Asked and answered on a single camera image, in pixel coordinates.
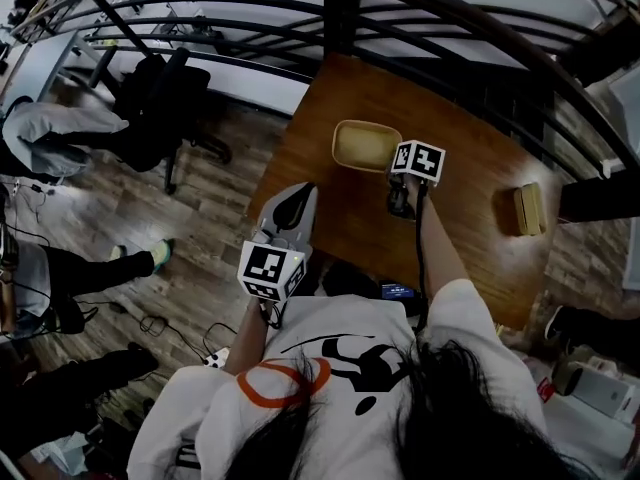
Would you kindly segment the white cardboard box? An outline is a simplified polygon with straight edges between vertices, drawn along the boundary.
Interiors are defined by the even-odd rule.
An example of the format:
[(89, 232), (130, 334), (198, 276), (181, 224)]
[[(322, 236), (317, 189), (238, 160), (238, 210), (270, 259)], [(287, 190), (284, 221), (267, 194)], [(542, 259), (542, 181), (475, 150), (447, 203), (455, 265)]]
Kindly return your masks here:
[(640, 379), (583, 366), (572, 395), (611, 419), (631, 424), (640, 408)]

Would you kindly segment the person's white printed t-shirt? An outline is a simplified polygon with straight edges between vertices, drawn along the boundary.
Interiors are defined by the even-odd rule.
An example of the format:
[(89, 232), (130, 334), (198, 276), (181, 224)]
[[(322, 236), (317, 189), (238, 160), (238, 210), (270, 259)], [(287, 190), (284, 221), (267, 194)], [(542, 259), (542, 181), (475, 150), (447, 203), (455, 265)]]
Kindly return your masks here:
[(423, 333), (396, 302), (295, 297), (238, 375), (166, 384), (129, 480), (541, 480), (568, 472), (528, 368), (451, 283)]

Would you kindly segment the white cabinet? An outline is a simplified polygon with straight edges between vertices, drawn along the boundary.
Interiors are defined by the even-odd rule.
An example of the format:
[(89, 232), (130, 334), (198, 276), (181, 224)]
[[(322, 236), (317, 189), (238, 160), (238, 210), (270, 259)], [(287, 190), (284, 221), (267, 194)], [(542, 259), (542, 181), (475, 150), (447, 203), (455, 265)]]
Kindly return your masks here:
[(543, 413), (551, 441), (600, 478), (622, 480), (640, 465), (640, 443), (627, 461), (636, 433), (633, 421), (611, 418), (573, 396), (554, 395), (543, 405)]

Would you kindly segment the wooden table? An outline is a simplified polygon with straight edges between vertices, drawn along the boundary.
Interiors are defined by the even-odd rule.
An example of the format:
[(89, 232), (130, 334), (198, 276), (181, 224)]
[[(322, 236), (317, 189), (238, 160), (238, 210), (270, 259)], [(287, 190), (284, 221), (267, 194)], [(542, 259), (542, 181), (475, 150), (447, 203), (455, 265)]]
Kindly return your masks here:
[(347, 119), (386, 125), (405, 139), (445, 151), (442, 176), (430, 198), (493, 319), (524, 328), (543, 284), (553, 234), (519, 234), (513, 190), (537, 184), (544, 210), (554, 219), (559, 179), (491, 125), (361, 60), (333, 54), (323, 62), (267, 165), (248, 216), (257, 218), (265, 202), (284, 188), (312, 182), (319, 191), (313, 247), (417, 287), (415, 227), (388, 212), (385, 176), (333, 159), (334, 130)]

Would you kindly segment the person's right forearm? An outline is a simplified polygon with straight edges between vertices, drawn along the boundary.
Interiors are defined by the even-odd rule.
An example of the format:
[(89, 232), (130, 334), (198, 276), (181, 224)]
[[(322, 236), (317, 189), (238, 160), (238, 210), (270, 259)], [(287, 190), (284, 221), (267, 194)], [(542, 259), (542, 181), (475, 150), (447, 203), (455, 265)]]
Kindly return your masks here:
[(430, 297), (435, 297), (447, 285), (464, 285), (465, 291), (480, 299), (470, 281), (463, 262), (455, 249), (430, 197), (426, 185), (412, 175), (406, 176), (409, 203), (416, 211), (420, 231), (420, 250), (425, 266), (424, 281)]

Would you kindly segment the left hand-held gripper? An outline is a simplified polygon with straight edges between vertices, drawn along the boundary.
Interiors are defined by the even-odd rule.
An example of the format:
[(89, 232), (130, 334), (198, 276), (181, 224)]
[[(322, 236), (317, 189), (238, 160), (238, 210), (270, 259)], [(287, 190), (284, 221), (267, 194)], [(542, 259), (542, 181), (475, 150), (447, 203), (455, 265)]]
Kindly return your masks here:
[[(286, 302), (307, 273), (318, 189), (312, 182), (289, 186), (263, 206), (257, 230), (242, 246), (237, 280), (250, 296)], [(290, 241), (273, 234), (289, 232)]]

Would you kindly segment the black device with blue screen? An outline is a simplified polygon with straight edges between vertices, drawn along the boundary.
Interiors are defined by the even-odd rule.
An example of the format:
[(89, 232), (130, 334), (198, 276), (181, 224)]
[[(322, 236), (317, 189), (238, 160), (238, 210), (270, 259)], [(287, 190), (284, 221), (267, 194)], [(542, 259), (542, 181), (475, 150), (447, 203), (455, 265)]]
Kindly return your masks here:
[(398, 302), (404, 307), (407, 317), (417, 317), (423, 309), (419, 291), (388, 280), (376, 281), (346, 262), (331, 265), (324, 274), (322, 286), (328, 296), (357, 295), (372, 300)]

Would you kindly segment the person's left forearm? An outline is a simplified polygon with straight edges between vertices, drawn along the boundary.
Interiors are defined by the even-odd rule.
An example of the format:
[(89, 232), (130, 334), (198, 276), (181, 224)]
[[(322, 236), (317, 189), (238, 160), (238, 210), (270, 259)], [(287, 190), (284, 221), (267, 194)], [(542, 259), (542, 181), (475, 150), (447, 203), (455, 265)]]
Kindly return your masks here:
[(223, 367), (226, 373), (238, 375), (262, 361), (272, 311), (272, 301), (250, 300)]

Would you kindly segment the black metal railing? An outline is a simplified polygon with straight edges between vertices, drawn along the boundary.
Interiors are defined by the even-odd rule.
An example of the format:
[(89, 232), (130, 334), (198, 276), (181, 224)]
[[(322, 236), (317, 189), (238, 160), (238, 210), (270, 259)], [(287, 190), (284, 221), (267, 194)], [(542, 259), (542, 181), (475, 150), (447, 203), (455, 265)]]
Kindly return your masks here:
[(489, 84), (488, 65), (456, 51), (455, 45), (487, 46), (509, 57), (546, 90), (559, 96), (598, 134), (622, 164), (640, 171), (640, 158), (597, 108), (567, 69), (569, 57), (593, 45), (597, 33), (536, 12), (462, 0), (135, 0), (136, 6), (215, 3), (258, 10), (291, 11), (283, 25), (256, 19), (185, 16), (125, 18), (121, 5), (106, 0), (56, 0), (29, 13), (12, 30), (24, 43), (63, 28), (85, 31), (96, 41), (120, 40), (124, 49), (145, 54), (163, 35), (153, 29), (171, 25), (171, 39), (205, 47), (214, 62), (305, 82), (322, 57), (338, 52), (405, 76), (450, 98), (485, 111), (452, 75)]

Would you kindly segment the black office chair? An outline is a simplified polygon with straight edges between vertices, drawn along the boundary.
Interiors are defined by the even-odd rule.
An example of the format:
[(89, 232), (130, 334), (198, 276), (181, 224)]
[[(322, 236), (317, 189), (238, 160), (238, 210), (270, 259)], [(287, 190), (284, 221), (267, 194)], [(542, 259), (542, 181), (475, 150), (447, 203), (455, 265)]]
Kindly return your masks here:
[(127, 74), (117, 93), (113, 112), (129, 126), (116, 155), (138, 172), (165, 164), (164, 191), (176, 190), (172, 180), (177, 153), (183, 143), (201, 147), (227, 164), (230, 147), (201, 128), (211, 75), (189, 66), (189, 51), (176, 49), (169, 58), (153, 54)]

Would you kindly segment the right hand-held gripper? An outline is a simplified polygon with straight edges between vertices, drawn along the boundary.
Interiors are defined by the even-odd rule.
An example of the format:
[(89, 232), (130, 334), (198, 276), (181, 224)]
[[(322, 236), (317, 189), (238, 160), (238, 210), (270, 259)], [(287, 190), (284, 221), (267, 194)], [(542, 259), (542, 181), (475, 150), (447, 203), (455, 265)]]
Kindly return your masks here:
[(387, 208), (396, 217), (414, 219), (415, 212), (408, 202), (409, 192), (405, 176), (418, 178), (422, 185), (436, 186), (441, 178), (446, 151), (442, 148), (408, 140), (400, 142), (387, 171), (390, 186)]

